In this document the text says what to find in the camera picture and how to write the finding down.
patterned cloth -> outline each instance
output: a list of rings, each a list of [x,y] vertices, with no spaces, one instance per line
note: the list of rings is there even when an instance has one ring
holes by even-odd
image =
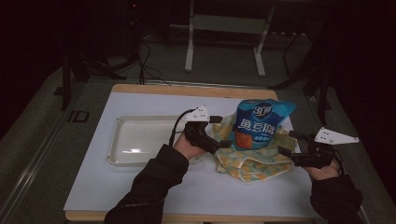
[[[214,139],[233,140],[232,132],[235,114],[223,119],[222,123],[213,124],[212,133]],[[279,126],[268,147],[257,150],[238,151],[232,145],[229,148],[221,148],[216,152],[218,172],[229,174],[243,182],[263,181],[271,176],[281,175],[292,167],[290,158],[277,152],[279,146],[294,152],[297,140],[289,137],[289,131]]]

snack package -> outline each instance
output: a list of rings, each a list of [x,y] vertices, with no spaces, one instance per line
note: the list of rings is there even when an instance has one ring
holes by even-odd
[[[233,125],[235,148],[255,150],[267,147],[276,128],[295,107],[292,103],[272,99],[241,101]]]

black jacket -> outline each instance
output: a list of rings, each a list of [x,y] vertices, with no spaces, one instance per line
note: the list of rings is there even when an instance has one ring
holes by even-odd
[[[134,179],[131,191],[106,214],[105,223],[161,223],[167,192],[181,183],[188,167],[183,155],[163,145]],[[362,223],[358,215],[361,201],[361,193],[348,175],[313,181],[311,203],[329,223]]]

white tabletop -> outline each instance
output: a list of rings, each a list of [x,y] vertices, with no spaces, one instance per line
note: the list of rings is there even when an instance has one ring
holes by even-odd
[[[206,105],[210,115],[228,116],[241,100],[111,92],[64,206],[68,219],[92,219],[78,217],[78,213],[84,212],[97,212],[102,218],[130,190],[135,176],[143,168],[118,167],[107,160],[117,118],[131,115],[177,116],[200,105]],[[282,125],[292,129],[289,118]],[[219,174],[216,168],[214,158],[209,153],[198,163],[192,164],[183,183],[170,189],[164,205],[164,217],[186,215],[191,216],[191,220],[200,219],[201,215],[221,216],[222,220],[232,220],[238,216],[256,219],[274,217],[278,220],[318,217],[309,202],[311,181],[300,167],[253,183]]]

white bracket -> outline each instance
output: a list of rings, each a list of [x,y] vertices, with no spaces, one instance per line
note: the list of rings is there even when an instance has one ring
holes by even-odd
[[[333,132],[325,128],[321,128],[315,137],[315,141],[328,145],[358,143],[358,137],[351,137],[342,133]]]
[[[201,105],[194,111],[183,117],[183,120],[186,121],[210,121],[209,113],[207,112],[207,108],[204,105]]]

